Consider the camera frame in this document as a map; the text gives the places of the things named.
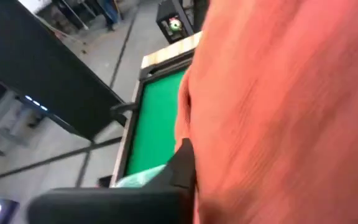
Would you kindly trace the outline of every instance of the pant leg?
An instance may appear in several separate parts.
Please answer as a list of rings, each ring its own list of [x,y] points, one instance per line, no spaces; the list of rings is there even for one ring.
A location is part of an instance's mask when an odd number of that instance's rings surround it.
[[[111,0],[104,0],[104,9],[109,14],[114,23],[118,22],[118,14],[112,6]]]
[[[104,18],[106,19],[106,22],[109,26],[111,26],[113,23],[115,23],[115,20],[113,18],[111,18],[111,16],[107,12],[107,10],[103,9],[103,7],[97,2],[97,0],[89,0],[88,2],[104,16]]]

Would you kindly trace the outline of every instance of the orange shirt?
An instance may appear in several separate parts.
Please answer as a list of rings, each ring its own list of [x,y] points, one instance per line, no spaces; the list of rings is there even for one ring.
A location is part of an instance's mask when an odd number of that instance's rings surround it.
[[[180,88],[201,223],[358,223],[358,0],[214,0]]]

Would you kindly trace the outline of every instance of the floor line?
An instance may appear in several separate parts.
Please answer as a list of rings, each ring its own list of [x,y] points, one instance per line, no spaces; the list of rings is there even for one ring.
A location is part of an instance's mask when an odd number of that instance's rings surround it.
[[[124,56],[125,48],[127,46],[129,36],[131,35],[132,28],[134,26],[137,13],[139,12],[139,8],[140,8],[140,3],[136,6],[134,16],[132,16],[131,24],[129,25],[129,28],[128,28],[128,31],[127,31],[127,35],[125,36],[124,42],[123,42],[122,47],[121,47],[121,51],[119,52],[118,60],[116,62],[116,66],[114,67],[114,71],[112,73],[112,77],[111,77],[111,80],[110,80],[110,84],[109,84],[110,88],[112,88],[112,86],[114,85],[114,81],[116,80],[117,73],[118,73],[118,68],[119,68],[119,66],[121,64],[122,57]]]
[[[36,162],[36,163],[30,164],[30,165],[27,165],[27,166],[24,166],[24,167],[20,167],[20,168],[17,168],[17,169],[2,173],[2,174],[0,174],[0,179],[4,178],[4,177],[7,177],[7,176],[10,176],[10,175],[13,175],[13,174],[18,174],[18,173],[23,172],[23,171],[34,169],[36,167],[43,166],[45,164],[49,164],[51,162],[66,159],[66,158],[69,158],[71,156],[76,156],[76,155],[79,155],[79,154],[84,153],[84,152],[89,152],[90,153],[91,151],[93,151],[95,149],[99,149],[99,148],[104,147],[104,146],[109,146],[111,144],[119,143],[120,141],[121,141],[121,137],[113,138],[113,139],[110,139],[110,140],[107,140],[107,141],[104,141],[104,142],[101,142],[101,143],[93,144],[93,145],[90,145],[90,146],[87,146],[87,147],[84,147],[84,148],[81,148],[81,149],[76,149],[76,150],[71,151],[71,152],[60,154],[59,156],[55,156],[55,157],[46,159],[44,161]]]
[[[82,163],[82,166],[81,166],[81,169],[78,173],[78,177],[77,177],[77,180],[75,181],[75,187],[81,187],[82,186],[82,183],[84,181],[84,176],[85,176],[85,173],[86,173],[86,170],[88,168],[88,165],[90,163],[90,159],[91,159],[91,151],[88,150],[85,152],[85,157],[84,157],[84,160],[83,160],[83,163]]]

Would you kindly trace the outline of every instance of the black panel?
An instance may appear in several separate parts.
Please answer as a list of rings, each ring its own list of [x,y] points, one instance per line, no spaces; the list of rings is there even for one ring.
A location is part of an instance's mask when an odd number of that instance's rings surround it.
[[[88,139],[110,122],[110,107],[122,103],[19,1],[0,1],[0,81]]]

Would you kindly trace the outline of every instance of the green felt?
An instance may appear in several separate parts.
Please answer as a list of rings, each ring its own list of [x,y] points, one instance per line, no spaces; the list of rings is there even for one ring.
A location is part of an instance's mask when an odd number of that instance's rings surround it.
[[[126,175],[165,164],[173,156],[178,89],[184,73],[145,86]]]

